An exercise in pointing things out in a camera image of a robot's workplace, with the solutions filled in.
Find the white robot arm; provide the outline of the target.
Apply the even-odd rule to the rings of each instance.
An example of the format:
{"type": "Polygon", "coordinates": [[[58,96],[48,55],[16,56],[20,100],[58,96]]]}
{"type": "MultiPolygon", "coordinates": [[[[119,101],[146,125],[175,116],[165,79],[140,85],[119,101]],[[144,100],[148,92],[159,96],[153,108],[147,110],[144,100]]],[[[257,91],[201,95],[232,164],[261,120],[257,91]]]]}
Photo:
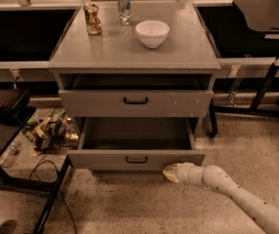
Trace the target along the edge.
{"type": "Polygon", "coordinates": [[[198,186],[228,197],[266,234],[279,234],[279,209],[237,184],[222,168],[192,163],[174,163],[163,169],[176,183],[198,186]]]}

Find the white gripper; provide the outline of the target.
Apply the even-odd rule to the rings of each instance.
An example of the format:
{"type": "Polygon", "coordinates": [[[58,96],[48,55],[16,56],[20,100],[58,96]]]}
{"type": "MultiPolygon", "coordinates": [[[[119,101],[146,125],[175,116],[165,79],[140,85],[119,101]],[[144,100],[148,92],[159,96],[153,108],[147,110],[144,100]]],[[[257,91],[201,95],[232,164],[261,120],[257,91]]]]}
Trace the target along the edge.
{"type": "Polygon", "coordinates": [[[178,183],[180,181],[185,185],[203,187],[203,171],[202,167],[192,163],[174,163],[166,166],[162,173],[171,182],[178,183]]]}

